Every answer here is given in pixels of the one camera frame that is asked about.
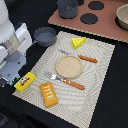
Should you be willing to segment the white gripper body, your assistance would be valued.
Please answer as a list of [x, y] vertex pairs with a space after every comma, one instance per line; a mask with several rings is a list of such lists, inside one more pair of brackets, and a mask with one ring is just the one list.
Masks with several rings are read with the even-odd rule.
[[25, 52], [32, 39], [25, 23], [7, 40], [0, 40], [0, 84], [9, 83], [26, 63]]

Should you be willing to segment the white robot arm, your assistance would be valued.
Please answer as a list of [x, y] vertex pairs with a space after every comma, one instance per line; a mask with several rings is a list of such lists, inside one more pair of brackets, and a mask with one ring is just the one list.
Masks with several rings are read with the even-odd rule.
[[9, 83], [26, 64], [32, 39], [25, 23], [15, 30], [4, 0], [0, 0], [0, 86]]

